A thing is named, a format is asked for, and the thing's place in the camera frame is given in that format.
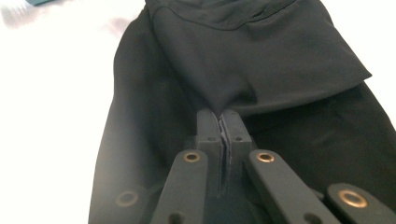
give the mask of seam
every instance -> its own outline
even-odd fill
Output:
[[[160,6],[160,7],[157,7],[157,8],[155,9],[155,11],[152,13],[151,19],[154,20],[155,15],[157,14],[157,12],[158,12],[160,9],[167,8],[167,9],[169,9],[171,12],[173,12],[177,17],[179,17],[180,19],[182,19],[183,21],[192,22],[192,23],[195,23],[195,24],[198,24],[198,25],[202,25],[202,26],[207,27],[207,28],[214,29],[214,30],[232,31],[232,30],[236,30],[236,29],[240,28],[241,26],[243,26],[243,25],[245,25],[246,23],[249,23],[249,22],[263,21],[263,20],[269,19],[270,17],[275,16],[275,15],[276,15],[278,12],[280,12],[281,10],[283,10],[283,9],[285,9],[285,8],[291,6],[291,5],[294,5],[294,3],[296,3],[296,2],[298,2],[298,0],[289,0],[289,1],[286,1],[283,5],[281,5],[281,7],[277,7],[277,8],[275,8],[275,9],[273,9],[272,11],[270,11],[269,13],[263,14],[263,15],[261,15],[261,16],[253,17],[255,14],[257,14],[257,12],[255,12],[255,13],[253,13],[252,15],[249,16],[250,18],[247,18],[247,19],[245,19],[245,20],[243,20],[243,21],[240,21],[240,22],[238,22],[238,23],[236,23],[236,24],[232,24],[232,25],[215,25],[215,24],[208,24],[208,23],[205,23],[205,22],[198,22],[198,21],[194,21],[194,20],[189,20],[189,19],[187,19],[187,18],[184,18],[184,17],[181,17],[180,15],[178,15],[178,14],[175,12],[175,10],[172,9],[171,7],[169,7],[169,6]]]

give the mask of black cloth bag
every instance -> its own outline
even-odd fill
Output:
[[[237,111],[310,188],[352,184],[396,210],[395,130],[319,0],[146,2],[115,56],[90,223],[149,222],[203,108]],[[148,206],[120,206],[123,192]],[[207,223],[254,223],[242,204],[211,211]]]

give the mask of rivet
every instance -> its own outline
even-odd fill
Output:
[[[257,159],[263,162],[273,162],[275,160],[275,157],[269,153],[262,152],[257,154]]]
[[[196,162],[201,159],[201,156],[196,152],[188,152],[184,155],[184,161]]]
[[[353,207],[364,208],[368,205],[367,200],[363,196],[350,189],[340,190],[338,196],[344,203]]]

